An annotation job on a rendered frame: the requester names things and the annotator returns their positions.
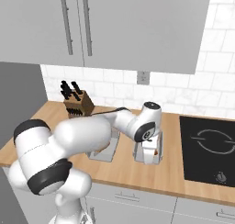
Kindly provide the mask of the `wooden knife block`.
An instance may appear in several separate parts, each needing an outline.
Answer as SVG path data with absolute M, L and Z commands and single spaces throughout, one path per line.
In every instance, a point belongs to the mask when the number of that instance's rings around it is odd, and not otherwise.
M 68 112 L 68 118 L 78 118 L 90 116 L 95 105 L 85 90 L 81 90 L 78 84 L 72 82 L 73 89 L 62 80 L 61 94 L 64 97 L 63 103 Z

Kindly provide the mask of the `clear container with vegetables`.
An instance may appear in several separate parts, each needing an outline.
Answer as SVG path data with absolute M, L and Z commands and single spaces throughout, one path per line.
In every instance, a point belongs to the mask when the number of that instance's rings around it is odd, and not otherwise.
M 159 153 L 159 163 L 160 163 L 162 160 L 162 157 L 163 157 L 163 133 L 160 131 L 158 134 L 156 134 L 154 137 L 151 137 L 148 140 L 154 140 L 157 142 L 157 151 Z M 144 163 L 142 142 L 136 142 L 134 144 L 132 155 L 133 155 L 133 158 L 136 162 L 143 162 Z

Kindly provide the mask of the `grey fridge freezer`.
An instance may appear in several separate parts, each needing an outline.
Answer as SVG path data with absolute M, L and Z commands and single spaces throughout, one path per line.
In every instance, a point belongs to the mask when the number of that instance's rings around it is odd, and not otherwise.
M 0 62 L 0 150 L 15 127 L 48 101 L 38 64 Z M 39 198 L 12 187 L 0 165 L 0 224 L 39 224 L 28 217 L 40 211 Z

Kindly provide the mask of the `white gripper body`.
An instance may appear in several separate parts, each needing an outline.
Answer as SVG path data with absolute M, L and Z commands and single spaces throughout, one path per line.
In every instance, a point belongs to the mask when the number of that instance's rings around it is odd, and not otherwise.
M 142 142 L 143 161 L 145 164 L 158 164 L 159 153 L 157 151 L 157 142 L 154 140 L 145 140 Z

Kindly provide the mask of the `wide grey upper cupboard door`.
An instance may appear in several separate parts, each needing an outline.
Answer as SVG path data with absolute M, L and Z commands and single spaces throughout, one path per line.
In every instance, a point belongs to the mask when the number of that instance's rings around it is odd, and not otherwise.
M 209 0 L 88 0 L 88 56 L 83 0 L 78 0 L 86 67 L 193 74 Z

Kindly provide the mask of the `black hob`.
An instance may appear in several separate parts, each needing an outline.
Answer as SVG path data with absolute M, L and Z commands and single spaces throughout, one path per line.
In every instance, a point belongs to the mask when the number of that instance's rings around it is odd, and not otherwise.
M 179 120 L 185 180 L 235 187 L 235 121 Z

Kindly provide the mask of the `grey lower cupboard door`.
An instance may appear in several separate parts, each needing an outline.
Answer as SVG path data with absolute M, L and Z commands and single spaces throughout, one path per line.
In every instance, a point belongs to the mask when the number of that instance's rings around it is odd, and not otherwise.
M 87 209 L 95 208 L 95 224 L 172 224 L 173 213 L 123 203 L 86 198 Z

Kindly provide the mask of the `grey wall socket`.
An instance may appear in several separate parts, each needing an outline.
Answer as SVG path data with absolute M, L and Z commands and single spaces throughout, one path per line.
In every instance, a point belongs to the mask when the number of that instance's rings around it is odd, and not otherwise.
M 137 84 L 149 85 L 150 73 L 146 71 L 137 71 Z

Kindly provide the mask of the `grey drawer front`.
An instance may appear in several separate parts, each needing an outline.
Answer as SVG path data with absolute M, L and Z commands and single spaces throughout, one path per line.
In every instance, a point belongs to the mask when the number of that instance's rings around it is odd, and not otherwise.
M 140 198 L 140 202 L 133 202 L 123 199 L 118 199 L 114 197 L 116 193 L 123 194 L 135 194 L 135 196 Z M 93 183 L 90 192 L 87 195 L 88 197 L 112 201 L 116 203 L 128 204 L 136 207 L 146 207 L 150 209 L 166 211 L 173 213 L 174 205 L 176 198 L 173 196 L 155 194 L 151 192 L 145 192 L 140 190 L 128 189 L 119 186 L 113 185 L 102 185 Z
M 217 212 L 235 215 L 235 207 L 178 198 L 172 224 L 235 224 L 235 219 L 218 217 Z

